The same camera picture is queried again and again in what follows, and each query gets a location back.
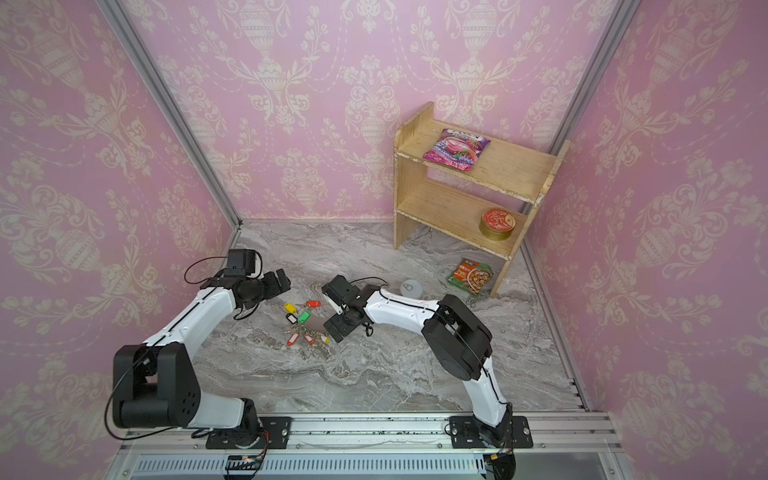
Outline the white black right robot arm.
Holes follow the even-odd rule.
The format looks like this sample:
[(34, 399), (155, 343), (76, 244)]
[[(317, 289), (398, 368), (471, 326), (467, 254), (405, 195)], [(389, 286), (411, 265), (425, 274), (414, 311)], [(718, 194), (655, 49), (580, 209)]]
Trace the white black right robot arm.
[(495, 376), (492, 333), (461, 299), (411, 299), (379, 286), (359, 288), (343, 276), (324, 285), (322, 294), (335, 311), (324, 328), (336, 342), (359, 326), (368, 336), (376, 325), (421, 335), (443, 369), (463, 382), (483, 441), (502, 451), (513, 448), (513, 407)]

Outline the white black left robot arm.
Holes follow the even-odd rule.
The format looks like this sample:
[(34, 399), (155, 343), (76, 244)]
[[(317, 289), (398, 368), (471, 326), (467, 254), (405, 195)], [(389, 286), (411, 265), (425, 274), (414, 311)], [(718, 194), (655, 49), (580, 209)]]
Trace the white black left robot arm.
[(251, 399), (224, 397), (202, 390), (193, 366), (197, 351), (227, 317), (254, 313), (265, 300), (291, 289), (282, 269), (260, 277), (223, 271), (201, 282), (194, 299), (157, 333), (140, 344), (125, 345), (113, 359), (113, 390), (104, 424), (113, 438), (123, 430), (209, 430), (230, 437), (235, 448), (266, 447), (269, 433)]

